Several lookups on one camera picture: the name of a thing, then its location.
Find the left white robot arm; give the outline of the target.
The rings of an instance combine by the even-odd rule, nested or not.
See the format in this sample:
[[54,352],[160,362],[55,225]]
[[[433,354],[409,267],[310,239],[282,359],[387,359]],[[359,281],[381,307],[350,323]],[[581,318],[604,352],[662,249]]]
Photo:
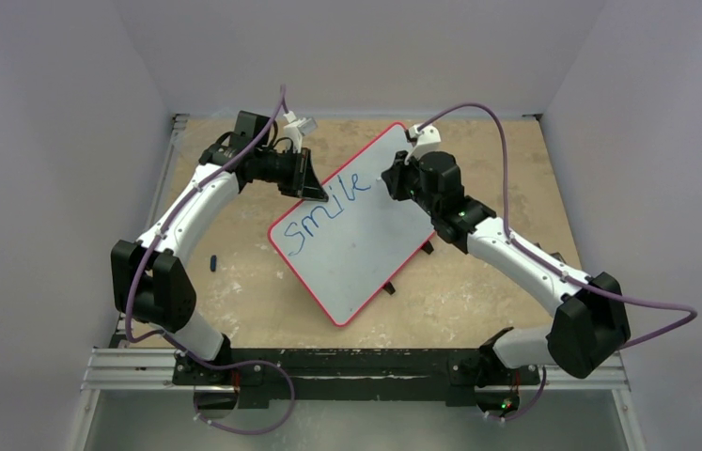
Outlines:
[[314,171],[304,138],[317,128],[312,117],[272,117],[241,111],[234,128],[200,155],[189,184],[168,210],[134,241],[118,241],[110,262],[114,300],[130,327],[138,320],[190,353],[207,383],[232,371],[228,337],[196,310],[186,263],[218,213],[254,181],[274,184],[284,196],[325,203],[328,194]]

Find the red framed whiteboard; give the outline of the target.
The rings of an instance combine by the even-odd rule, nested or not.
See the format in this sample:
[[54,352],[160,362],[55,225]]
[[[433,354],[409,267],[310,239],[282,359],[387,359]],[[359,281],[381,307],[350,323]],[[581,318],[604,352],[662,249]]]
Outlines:
[[275,251],[338,327],[434,235],[427,214],[391,199],[382,181],[409,146],[405,126],[392,123],[322,182],[327,201],[299,201],[268,229]]

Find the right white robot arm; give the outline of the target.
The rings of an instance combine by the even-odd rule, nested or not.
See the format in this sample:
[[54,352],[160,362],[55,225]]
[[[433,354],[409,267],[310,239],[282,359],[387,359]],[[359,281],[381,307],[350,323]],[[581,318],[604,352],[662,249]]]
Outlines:
[[451,154],[432,151],[415,158],[399,151],[382,180],[392,199],[411,200],[429,216],[439,238],[493,266],[551,316],[547,327],[506,327],[484,342],[482,378],[501,382],[523,366],[556,365],[584,379],[630,340],[617,280],[606,272],[591,276],[523,243],[504,218],[464,192]]

